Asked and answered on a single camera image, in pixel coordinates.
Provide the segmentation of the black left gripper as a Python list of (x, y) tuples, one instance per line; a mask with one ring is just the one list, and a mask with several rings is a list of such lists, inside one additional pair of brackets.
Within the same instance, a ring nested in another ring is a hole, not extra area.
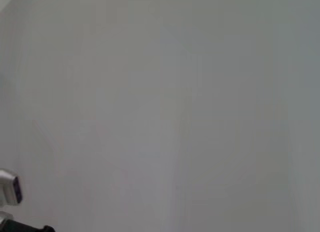
[(11, 219), (0, 220), (1, 232), (55, 232), (51, 226), (45, 225), (43, 228), (35, 228)]

